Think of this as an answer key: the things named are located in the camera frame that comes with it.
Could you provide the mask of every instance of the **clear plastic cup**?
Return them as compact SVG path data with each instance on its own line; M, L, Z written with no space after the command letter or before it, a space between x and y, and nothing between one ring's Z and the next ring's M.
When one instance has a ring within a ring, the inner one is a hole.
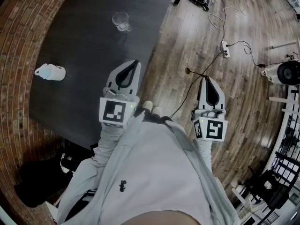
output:
M119 31L128 31L130 32L131 26L129 25L129 16L125 12L117 12L112 16L112 22L116 25Z

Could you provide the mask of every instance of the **black tabletop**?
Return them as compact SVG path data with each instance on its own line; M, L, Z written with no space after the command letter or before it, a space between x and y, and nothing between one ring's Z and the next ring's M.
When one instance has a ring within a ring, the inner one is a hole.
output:
M42 45L37 67L63 66L63 81L34 76L30 117L45 128L84 147L97 143L99 99L109 73L138 59L140 82L171 0L66 0ZM112 23L119 11L129 14L131 32Z

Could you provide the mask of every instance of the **white shirt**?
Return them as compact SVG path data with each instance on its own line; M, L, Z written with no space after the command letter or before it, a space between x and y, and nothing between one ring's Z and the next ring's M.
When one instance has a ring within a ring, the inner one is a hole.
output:
M198 174L176 136L165 125L144 122L104 201L100 221L120 225L162 210L181 211L201 225L212 224Z

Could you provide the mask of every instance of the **power strip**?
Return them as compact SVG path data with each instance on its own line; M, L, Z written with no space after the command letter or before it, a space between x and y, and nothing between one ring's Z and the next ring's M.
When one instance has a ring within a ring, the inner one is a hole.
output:
M224 52L223 56L225 58L230 58L230 52L229 47L227 47L228 43L225 41L222 41L222 51Z

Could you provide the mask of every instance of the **white cable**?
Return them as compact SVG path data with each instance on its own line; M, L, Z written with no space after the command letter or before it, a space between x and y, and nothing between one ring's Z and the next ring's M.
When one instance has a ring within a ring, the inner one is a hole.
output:
M225 8L223 8L223 13L224 13L224 15L225 15L225 19L222 19L222 18L220 18L220 17L218 17L218 16L216 16L216 15L214 15L214 14L212 14L212 13L208 14L208 19L210 20L211 25L212 25L213 27L215 27L216 29L220 30L220 31L223 33L223 37L225 36L225 32L223 31L223 29L217 27L216 25L214 25L214 24L212 23L212 21L211 21L211 19L210 19L210 15L211 15L211 16L214 16L214 17L216 17L216 18L218 18L218 19L220 19L221 21L223 21L223 22L225 23L225 22L226 22L226 19L227 19L227 15L226 15L225 9L233 8L233 9L237 10L238 12L241 12L244 16L246 16L246 15L247 15L247 11L246 11L244 8L241 8L241 7L240 7L240 3L238 2L238 0L235 0L235 1L236 1L237 4L239 5L239 9L237 9L237 8L235 8L235 7L225 7Z
M212 4L216 4L216 0L211 0L211 3Z

